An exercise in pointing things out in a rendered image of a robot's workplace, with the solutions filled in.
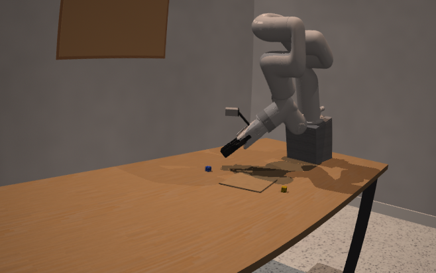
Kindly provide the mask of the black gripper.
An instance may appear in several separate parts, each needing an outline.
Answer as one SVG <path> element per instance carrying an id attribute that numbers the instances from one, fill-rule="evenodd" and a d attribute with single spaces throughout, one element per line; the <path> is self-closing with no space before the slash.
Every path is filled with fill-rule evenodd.
<path id="1" fill-rule="evenodd" d="M 246 126 L 239 133 L 237 137 L 221 148 L 222 155 L 226 158 L 238 148 L 243 145 L 244 149 L 247 149 L 253 143 L 255 143 L 260 137 L 262 137 L 266 132 L 269 133 L 268 129 L 264 126 L 262 121 L 256 115 L 257 119 Z"/>

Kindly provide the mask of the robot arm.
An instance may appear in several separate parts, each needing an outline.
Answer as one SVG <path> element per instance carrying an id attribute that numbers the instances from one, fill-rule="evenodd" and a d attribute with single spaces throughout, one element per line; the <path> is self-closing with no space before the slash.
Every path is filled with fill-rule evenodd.
<path id="1" fill-rule="evenodd" d="M 264 126 L 271 132 L 284 122 L 291 133 L 300 135 L 308 125 L 323 122 L 321 112 L 325 108 L 319 108 L 318 79 L 312 69 L 327 69 L 333 64 L 323 34 L 305 30 L 300 18 L 274 13 L 255 18 L 252 31 L 261 40 L 281 42 L 287 50 L 266 52 L 260 57 L 273 102 L 257 114 Z M 296 88 L 292 78 L 296 79 Z M 291 98 L 295 90 L 298 106 Z"/>

